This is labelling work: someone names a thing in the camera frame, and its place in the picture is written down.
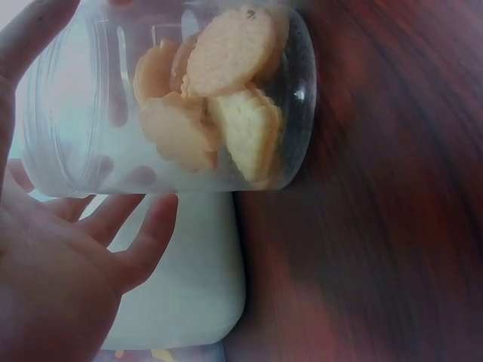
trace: wooden surface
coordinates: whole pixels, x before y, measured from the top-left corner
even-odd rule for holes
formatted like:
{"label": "wooden surface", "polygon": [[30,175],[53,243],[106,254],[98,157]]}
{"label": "wooden surface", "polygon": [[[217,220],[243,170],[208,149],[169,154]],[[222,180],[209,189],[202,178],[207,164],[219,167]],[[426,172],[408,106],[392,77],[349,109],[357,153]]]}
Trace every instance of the wooden surface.
{"label": "wooden surface", "polygon": [[319,0],[302,172],[236,195],[228,362],[483,360],[483,2]]}

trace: palm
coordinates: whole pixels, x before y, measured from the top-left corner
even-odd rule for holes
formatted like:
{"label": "palm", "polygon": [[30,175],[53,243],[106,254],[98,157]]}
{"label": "palm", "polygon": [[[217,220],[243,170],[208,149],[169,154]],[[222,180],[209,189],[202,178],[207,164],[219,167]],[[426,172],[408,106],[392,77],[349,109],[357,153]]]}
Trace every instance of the palm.
{"label": "palm", "polygon": [[91,198],[40,203],[27,194],[21,163],[7,162],[15,86],[77,4],[36,2],[0,32],[0,360],[89,360],[122,295],[152,274],[174,230],[177,198],[169,195],[152,205],[130,248],[111,253],[143,196],[111,196],[79,220]]}

